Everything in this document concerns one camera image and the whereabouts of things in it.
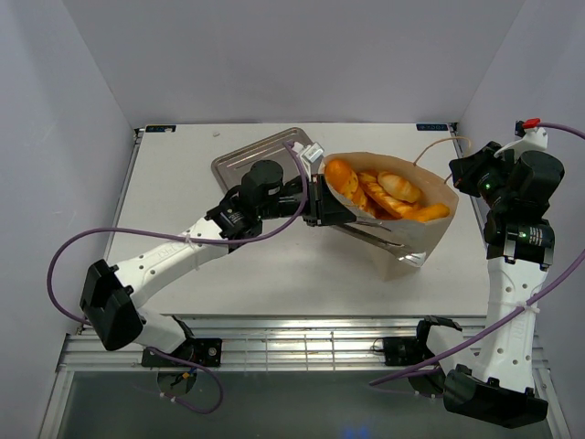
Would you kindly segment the long fake baguette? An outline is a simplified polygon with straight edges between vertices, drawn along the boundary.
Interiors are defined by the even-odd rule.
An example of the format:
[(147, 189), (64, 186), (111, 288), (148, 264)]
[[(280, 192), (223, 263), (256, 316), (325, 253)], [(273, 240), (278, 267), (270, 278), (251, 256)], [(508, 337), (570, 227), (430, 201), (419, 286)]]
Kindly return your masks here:
[(366, 208), (367, 196), (360, 186), (356, 172), (345, 160), (330, 160), (325, 165), (324, 176), (327, 183), (338, 194), (351, 201), (358, 208)]

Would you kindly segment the silver metal tongs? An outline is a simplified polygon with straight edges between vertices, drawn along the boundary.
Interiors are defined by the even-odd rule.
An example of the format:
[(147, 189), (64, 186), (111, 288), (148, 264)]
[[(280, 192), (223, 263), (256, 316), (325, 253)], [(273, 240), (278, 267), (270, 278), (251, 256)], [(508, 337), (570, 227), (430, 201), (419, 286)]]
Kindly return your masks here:
[(427, 260), (426, 252), (415, 252), (408, 244), (398, 242), (397, 238), (391, 238), (389, 236), (391, 230), (384, 228), (379, 221), (359, 219), (355, 222), (335, 225), (333, 229), (384, 250), (398, 262), (415, 268), (420, 268)]

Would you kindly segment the twisted fake bread front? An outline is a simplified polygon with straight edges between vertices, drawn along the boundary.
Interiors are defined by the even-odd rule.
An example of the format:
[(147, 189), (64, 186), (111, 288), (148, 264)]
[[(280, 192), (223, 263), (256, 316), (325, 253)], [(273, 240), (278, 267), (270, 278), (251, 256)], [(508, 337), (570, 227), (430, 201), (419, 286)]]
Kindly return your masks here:
[(359, 172), (357, 177), (366, 194), (389, 215), (401, 219), (412, 210), (416, 210), (420, 207), (420, 200), (416, 203), (407, 203), (390, 196), (390, 194), (387, 193), (378, 183), (378, 173), (379, 172), (374, 171), (363, 171)]

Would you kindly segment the pale shell fake bread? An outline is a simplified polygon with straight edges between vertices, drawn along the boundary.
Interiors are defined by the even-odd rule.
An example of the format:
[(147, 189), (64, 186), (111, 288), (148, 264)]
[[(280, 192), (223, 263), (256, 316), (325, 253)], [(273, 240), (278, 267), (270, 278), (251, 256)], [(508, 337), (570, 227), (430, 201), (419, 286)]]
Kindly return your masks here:
[(388, 171), (378, 173), (378, 183), (390, 196), (403, 202), (416, 203), (422, 197), (422, 192), (417, 186), (405, 177)]

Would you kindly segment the cream paper bag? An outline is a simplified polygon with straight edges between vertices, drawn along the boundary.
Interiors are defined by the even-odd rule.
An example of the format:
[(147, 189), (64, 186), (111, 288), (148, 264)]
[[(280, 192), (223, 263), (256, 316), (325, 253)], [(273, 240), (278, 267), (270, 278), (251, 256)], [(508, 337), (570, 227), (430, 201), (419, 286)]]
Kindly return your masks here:
[[(382, 209), (365, 191), (368, 203), (365, 209), (360, 209), (338, 194), (325, 180), (333, 195), (355, 214), (356, 221), (379, 221), (384, 228), (391, 230), (389, 234), (391, 238), (397, 238), (398, 242), (408, 244), (415, 252), (426, 252), (427, 257), (432, 254), (451, 225), (459, 204), (459, 196), (446, 182), (445, 177), (440, 177), (420, 166), (416, 160), (407, 161), (394, 155), (380, 155), (368, 152), (327, 155), (319, 168), (321, 176), (324, 176), (325, 165), (332, 159), (345, 160), (356, 174), (363, 171), (389, 171), (405, 177), (422, 191), (419, 209), (437, 203), (448, 206), (451, 214), (446, 218), (417, 222), (410, 219), (410, 214), (408, 213), (403, 218), (397, 219)], [(371, 258), (385, 280), (397, 276), (401, 271), (400, 266), (407, 265), (406, 263), (398, 262), (391, 254), (383, 256), (380, 251), (372, 251)]]

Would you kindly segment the small striped fake bread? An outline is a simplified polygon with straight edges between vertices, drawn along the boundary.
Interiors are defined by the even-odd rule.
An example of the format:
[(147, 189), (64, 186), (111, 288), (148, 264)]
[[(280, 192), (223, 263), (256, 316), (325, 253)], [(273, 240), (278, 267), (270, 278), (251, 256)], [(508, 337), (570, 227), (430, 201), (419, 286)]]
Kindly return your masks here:
[(448, 206), (437, 203), (426, 208), (412, 210), (409, 213), (409, 218), (417, 222), (428, 222), (449, 217), (450, 214), (451, 210)]

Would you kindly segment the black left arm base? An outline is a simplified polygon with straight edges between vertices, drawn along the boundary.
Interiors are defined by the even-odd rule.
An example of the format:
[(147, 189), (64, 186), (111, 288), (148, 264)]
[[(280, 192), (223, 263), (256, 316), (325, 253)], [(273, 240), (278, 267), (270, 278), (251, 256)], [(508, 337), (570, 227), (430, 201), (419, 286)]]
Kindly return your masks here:
[(185, 361), (207, 368), (216, 368), (221, 364), (223, 340), (221, 338), (192, 338), (170, 354), (161, 357), (145, 348), (141, 365), (146, 368), (173, 368), (185, 366)]

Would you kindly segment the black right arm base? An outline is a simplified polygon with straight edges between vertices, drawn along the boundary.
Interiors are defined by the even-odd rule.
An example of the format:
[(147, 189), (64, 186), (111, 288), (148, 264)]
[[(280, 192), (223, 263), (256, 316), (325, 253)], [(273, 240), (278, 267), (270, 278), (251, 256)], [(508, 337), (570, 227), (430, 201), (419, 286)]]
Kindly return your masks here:
[(416, 337), (379, 337), (371, 351), (382, 356), (383, 364), (388, 367), (411, 366), (431, 357)]

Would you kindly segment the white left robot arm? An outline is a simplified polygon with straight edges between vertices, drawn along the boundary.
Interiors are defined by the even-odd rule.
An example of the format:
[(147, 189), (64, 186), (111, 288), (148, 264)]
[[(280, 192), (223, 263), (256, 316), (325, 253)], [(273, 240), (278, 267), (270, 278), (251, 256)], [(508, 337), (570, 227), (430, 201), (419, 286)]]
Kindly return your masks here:
[(301, 214), (310, 226), (353, 223), (356, 215), (338, 201), (318, 175), (283, 180), (282, 167), (261, 160), (219, 204), (170, 241), (132, 259), (90, 266), (80, 308), (108, 351), (131, 343), (155, 348), (174, 365), (194, 354), (194, 336), (175, 316), (162, 316), (148, 300), (200, 265), (224, 257), (257, 238), (262, 222)]

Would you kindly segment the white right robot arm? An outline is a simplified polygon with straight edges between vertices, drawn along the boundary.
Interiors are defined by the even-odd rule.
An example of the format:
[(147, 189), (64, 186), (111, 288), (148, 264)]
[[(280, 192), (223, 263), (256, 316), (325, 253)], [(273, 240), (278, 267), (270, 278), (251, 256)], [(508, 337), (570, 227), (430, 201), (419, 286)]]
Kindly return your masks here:
[(513, 429), (544, 420), (548, 404), (532, 377), (537, 309), (528, 301), (553, 263), (555, 234), (544, 218), (565, 170), (542, 151), (519, 153), (496, 142), (450, 163), (453, 185), (482, 198), (490, 293), (486, 324), (520, 313), (484, 337), (479, 353), (465, 348), (440, 360), (447, 411)]

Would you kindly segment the silver metal tray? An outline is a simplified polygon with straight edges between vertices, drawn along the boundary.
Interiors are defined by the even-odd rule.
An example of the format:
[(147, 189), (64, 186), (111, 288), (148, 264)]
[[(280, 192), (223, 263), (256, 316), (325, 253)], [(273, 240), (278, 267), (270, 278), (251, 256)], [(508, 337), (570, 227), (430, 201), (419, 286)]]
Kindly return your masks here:
[(299, 175), (296, 164), (286, 151), (285, 143), (309, 145), (313, 141), (298, 127), (288, 128), (277, 134), (243, 146), (211, 162), (211, 171), (223, 193), (240, 183), (251, 166), (261, 160), (272, 160), (283, 169), (283, 182), (287, 183)]

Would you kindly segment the aluminium frame rail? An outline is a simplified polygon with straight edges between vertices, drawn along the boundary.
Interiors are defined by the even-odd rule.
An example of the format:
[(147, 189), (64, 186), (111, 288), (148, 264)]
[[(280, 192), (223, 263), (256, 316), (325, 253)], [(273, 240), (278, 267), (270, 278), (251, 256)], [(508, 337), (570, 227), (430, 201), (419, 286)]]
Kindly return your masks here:
[[(392, 371), (383, 337), (412, 337), (418, 317), (186, 318), (196, 337), (222, 339), (219, 371)], [(59, 365), (74, 371), (140, 369), (143, 348), (104, 350), (92, 329), (66, 336)]]

